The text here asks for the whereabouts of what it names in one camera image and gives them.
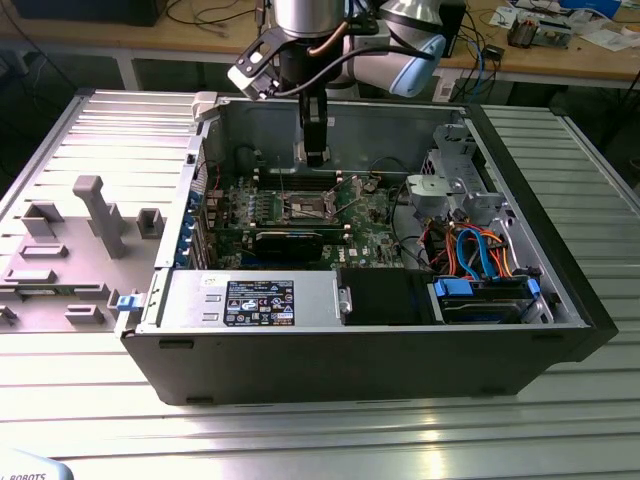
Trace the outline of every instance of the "table leg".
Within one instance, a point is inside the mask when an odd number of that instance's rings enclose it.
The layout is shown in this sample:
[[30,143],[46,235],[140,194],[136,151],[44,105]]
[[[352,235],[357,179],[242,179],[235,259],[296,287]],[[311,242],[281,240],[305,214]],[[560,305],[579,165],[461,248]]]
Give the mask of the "table leg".
[[440,78],[436,85],[436,91],[433,94],[434,102],[448,102],[453,93],[453,87],[455,87],[456,80],[460,78],[460,69],[442,68],[436,70],[436,75]]
[[115,56],[125,90],[142,90],[138,74],[133,65],[133,57],[124,52]]

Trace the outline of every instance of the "power supply label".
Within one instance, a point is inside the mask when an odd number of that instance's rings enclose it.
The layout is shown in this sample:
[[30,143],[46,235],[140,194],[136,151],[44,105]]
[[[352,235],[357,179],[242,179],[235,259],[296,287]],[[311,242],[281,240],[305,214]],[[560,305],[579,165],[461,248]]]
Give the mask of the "power supply label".
[[228,282],[224,323],[229,327],[295,325],[293,281]]

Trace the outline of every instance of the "circuit board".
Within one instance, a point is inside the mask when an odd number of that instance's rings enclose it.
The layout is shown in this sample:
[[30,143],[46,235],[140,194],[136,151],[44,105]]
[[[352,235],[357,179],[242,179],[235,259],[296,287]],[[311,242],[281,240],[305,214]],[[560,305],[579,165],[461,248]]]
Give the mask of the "circuit board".
[[[339,267],[403,268],[389,225],[389,190],[376,179],[356,176],[328,190],[260,188],[239,178],[208,195],[212,264],[222,269],[310,269]],[[321,255],[313,261],[265,262],[256,239],[266,232],[308,233],[322,238]]]

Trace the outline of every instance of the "open computer chassis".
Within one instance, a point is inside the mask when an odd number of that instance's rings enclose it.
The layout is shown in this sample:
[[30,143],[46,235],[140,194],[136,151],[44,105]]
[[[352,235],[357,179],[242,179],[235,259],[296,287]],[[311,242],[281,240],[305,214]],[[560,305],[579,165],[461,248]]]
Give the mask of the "open computer chassis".
[[143,308],[118,334],[170,404],[515,394],[616,329],[481,108],[218,98]]

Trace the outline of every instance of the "desk clutter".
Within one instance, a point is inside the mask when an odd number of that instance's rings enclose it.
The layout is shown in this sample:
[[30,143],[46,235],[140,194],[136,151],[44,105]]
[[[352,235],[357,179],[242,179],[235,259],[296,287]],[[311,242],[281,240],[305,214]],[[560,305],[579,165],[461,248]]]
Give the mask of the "desk clutter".
[[576,35],[611,51],[640,46],[637,23],[613,19],[621,8],[637,9],[634,0],[511,0],[496,8],[489,25],[508,29],[510,46],[567,48]]

